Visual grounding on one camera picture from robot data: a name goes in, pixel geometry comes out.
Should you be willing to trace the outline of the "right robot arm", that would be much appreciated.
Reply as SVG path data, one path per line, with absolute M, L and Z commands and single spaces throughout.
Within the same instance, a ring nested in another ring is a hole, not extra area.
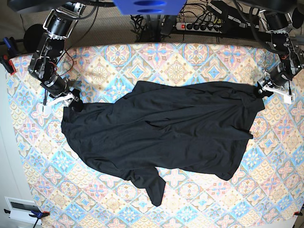
M 44 111 L 61 102 L 76 112 L 83 109 L 80 91 L 72 87 L 69 79 L 57 73 L 57 61 L 65 50 L 65 40 L 69 38 L 85 8 L 83 3 L 67 2 L 52 9 L 42 25 L 44 33 L 32 56 L 28 72 L 45 89 Z

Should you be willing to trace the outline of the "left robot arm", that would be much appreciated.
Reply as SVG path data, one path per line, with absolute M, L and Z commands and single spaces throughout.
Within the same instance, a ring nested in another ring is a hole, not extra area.
M 302 35 L 290 36 L 293 29 L 304 23 L 304 2 L 302 0 L 242 0 L 250 7 L 247 16 L 242 12 L 238 1 L 233 1 L 241 17 L 250 23 L 255 40 L 266 50 L 279 55 L 280 63 L 262 85 L 283 86 L 304 68 L 304 45 Z M 265 19 L 262 24 L 271 35 L 271 43 L 260 38 L 254 26 L 254 17 Z

